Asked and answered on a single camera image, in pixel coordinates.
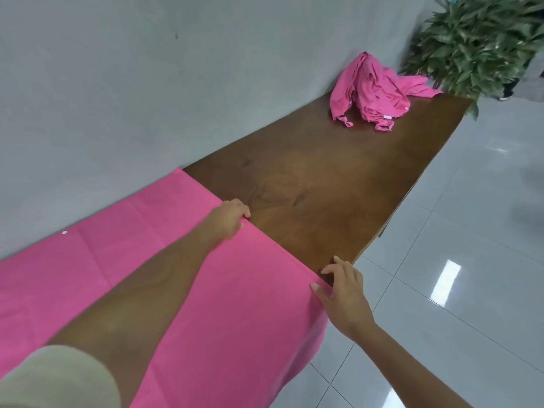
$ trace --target tiled floor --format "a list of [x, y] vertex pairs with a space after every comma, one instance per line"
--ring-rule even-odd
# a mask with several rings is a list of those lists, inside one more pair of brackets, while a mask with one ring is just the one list
[[[544, 406], [544, 104], [481, 100], [355, 266], [376, 321], [475, 408]], [[329, 326], [273, 407], [403, 405]]]

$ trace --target green plant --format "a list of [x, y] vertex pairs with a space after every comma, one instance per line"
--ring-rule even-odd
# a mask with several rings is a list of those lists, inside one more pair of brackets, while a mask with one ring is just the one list
[[403, 63], [406, 74], [425, 75], [435, 88], [474, 99], [500, 95], [520, 77], [526, 63], [544, 46], [544, 24], [535, 13], [544, 0], [436, 0], [429, 25], [411, 41]]

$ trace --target pink fabric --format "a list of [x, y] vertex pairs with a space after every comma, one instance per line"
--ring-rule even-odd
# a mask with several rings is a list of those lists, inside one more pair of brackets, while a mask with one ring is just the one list
[[[0, 377], [218, 204], [176, 170], [1, 262]], [[312, 282], [246, 221], [204, 262], [132, 407], [268, 407], [323, 339]]]
[[332, 119], [353, 126], [344, 113], [354, 101], [363, 119], [376, 123], [376, 130], [389, 131], [393, 128], [393, 118], [410, 109], [407, 95], [433, 97], [442, 93], [428, 87], [427, 80], [420, 75], [398, 76], [391, 68], [382, 67], [372, 54], [363, 52], [336, 82], [331, 94]]

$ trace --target person's left hand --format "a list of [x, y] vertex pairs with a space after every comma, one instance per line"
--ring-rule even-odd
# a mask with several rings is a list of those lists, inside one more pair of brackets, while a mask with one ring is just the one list
[[233, 199], [213, 208], [202, 225], [218, 240], [218, 243], [221, 243], [231, 239], [242, 227], [243, 224], [240, 222], [242, 216], [246, 218], [251, 216], [249, 207], [239, 199]]

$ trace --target sleeve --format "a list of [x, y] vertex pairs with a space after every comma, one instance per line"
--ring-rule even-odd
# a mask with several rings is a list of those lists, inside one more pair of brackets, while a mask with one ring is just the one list
[[98, 360], [51, 345], [32, 353], [0, 380], [0, 408], [120, 408], [115, 379]]

